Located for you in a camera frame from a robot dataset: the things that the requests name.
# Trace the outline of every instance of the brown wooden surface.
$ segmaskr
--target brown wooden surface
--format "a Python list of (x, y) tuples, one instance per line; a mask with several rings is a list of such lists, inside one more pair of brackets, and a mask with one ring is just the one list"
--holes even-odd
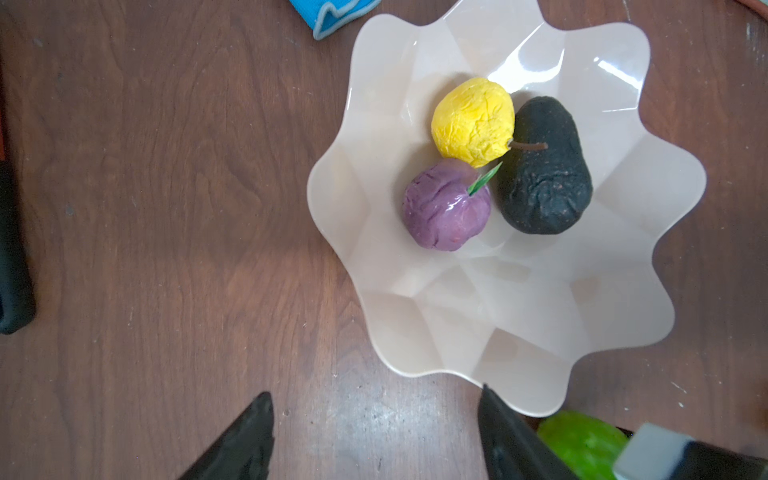
[[(768, 456), (768, 25), (732, 0), (541, 6), (646, 31), (641, 117), (709, 176), (655, 256), (674, 331), (580, 361), (567, 405)], [(479, 389), (379, 361), (306, 207), (361, 25), (316, 42), (287, 0), (0, 2), (39, 304), (0, 338), (0, 478), (174, 478), (265, 389), (271, 478), (485, 478)]]

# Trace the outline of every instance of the brown stem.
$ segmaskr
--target brown stem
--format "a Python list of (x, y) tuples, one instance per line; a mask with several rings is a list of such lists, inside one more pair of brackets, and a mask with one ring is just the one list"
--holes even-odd
[(549, 148), (549, 145), (547, 145), (547, 142), (542, 142), (540, 144), (521, 144), (520, 142), (510, 140), (507, 144), (510, 148), (517, 148), (518, 150), (524, 150), (524, 151), (539, 151), (539, 150), (547, 150)]

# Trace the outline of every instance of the wrinkled avocado skin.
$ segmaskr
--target wrinkled avocado skin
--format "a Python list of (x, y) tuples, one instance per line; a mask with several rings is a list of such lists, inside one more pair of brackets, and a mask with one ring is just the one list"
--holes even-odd
[(552, 97), (536, 97), (517, 114), (515, 141), (545, 142), (542, 151), (512, 148), (496, 175), (504, 218), (524, 233), (554, 235), (573, 226), (592, 199), (576, 123)]

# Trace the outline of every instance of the wooden table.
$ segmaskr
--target wooden table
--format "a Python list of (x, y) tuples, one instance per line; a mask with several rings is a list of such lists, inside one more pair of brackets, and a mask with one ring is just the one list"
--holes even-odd
[[(731, 0), (541, 7), (645, 30), (641, 117), (709, 176), (655, 254), (674, 331), (581, 360), (567, 407), (768, 456), (768, 25)], [(0, 478), (175, 478), (263, 390), (271, 478), (486, 478), (479, 389), (379, 361), (307, 210), (361, 26), (314, 41), (287, 0), (2, 1), (39, 313), (0, 339)]]

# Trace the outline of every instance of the yellow fruit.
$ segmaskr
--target yellow fruit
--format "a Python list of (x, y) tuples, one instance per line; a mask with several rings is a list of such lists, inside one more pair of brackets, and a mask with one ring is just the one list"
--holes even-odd
[(514, 130), (512, 98), (501, 85), (485, 78), (456, 87), (432, 117), (432, 138), (442, 156), (475, 168), (507, 153)]

